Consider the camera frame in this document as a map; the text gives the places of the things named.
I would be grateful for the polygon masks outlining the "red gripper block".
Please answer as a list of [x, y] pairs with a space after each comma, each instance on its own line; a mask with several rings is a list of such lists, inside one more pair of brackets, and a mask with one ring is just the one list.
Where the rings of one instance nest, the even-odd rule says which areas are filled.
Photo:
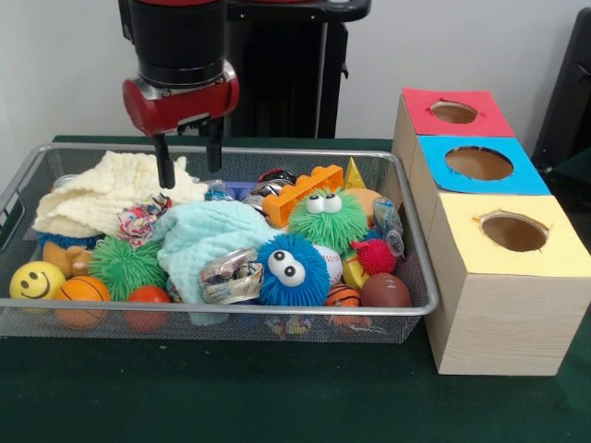
[[133, 126], [146, 136], [153, 136], [161, 188], [175, 187], [175, 165], [165, 133], [189, 123], [210, 119], [206, 146], [208, 168], [211, 173], [221, 169], [223, 117], [236, 108], [239, 93], [238, 77], [228, 61], [223, 62], [219, 79], [192, 89], [157, 88], [143, 78], [124, 81], [123, 101]]

